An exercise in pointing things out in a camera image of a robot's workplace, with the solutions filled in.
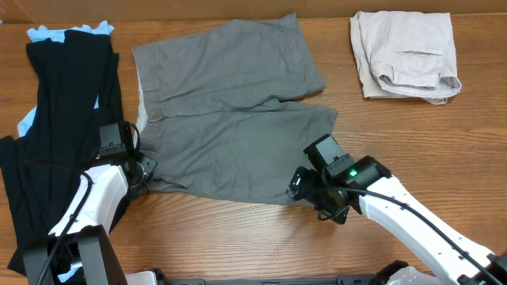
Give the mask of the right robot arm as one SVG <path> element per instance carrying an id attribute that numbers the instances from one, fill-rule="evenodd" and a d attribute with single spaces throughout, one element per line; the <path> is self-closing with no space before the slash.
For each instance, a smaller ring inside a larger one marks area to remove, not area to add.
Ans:
<path id="1" fill-rule="evenodd" d="M 505 255 L 454 230 L 372 157 L 346 167 L 335 160 L 319 171 L 299 167 L 286 193 L 294 201 L 311 203 L 321 221 L 342 225 L 354 209 L 393 234 L 442 284 L 506 282 Z"/>

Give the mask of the grey shorts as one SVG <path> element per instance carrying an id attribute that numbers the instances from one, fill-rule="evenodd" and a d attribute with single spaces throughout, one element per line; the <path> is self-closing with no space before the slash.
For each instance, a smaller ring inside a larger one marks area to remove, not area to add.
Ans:
<path id="1" fill-rule="evenodd" d="M 337 111 L 305 104 L 325 89 L 298 18 L 233 20 L 136 47 L 141 150 L 152 189 L 215 200 L 288 204 L 304 149 Z"/>

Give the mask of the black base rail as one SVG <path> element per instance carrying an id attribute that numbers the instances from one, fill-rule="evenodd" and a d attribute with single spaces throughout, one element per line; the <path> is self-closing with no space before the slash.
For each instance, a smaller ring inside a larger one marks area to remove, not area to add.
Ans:
<path id="1" fill-rule="evenodd" d="M 419 272 L 406 262 L 396 260 L 376 274 L 338 275 L 309 279 L 168 279 L 160 269 L 127 274 L 127 285 L 439 285 L 437 277 Z"/>

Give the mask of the folded beige shorts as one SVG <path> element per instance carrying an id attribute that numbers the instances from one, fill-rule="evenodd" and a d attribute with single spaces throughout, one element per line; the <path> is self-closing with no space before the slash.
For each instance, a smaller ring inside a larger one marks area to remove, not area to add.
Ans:
<path id="1" fill-rule="evenodd" d="M 360 11 L 350 38 L 365 98 L 444 105 L 462 89 L 450 13 Z"/>

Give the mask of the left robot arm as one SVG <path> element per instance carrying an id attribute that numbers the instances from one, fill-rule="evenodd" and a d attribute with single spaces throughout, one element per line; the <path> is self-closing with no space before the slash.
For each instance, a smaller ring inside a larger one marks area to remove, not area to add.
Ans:
<path id="1" fill-rule="evenodd" d="M 109 240 L 122 199 L 142 195 L 155 162 L 98 157 L 85 168 L 53 161 L 28 163 L 70 170 L 80 179 L 78 191 L 48 236 L 26 247 L 23 262 L 30 284 L 164 284 L 155 269 L 124 273 Z"/>

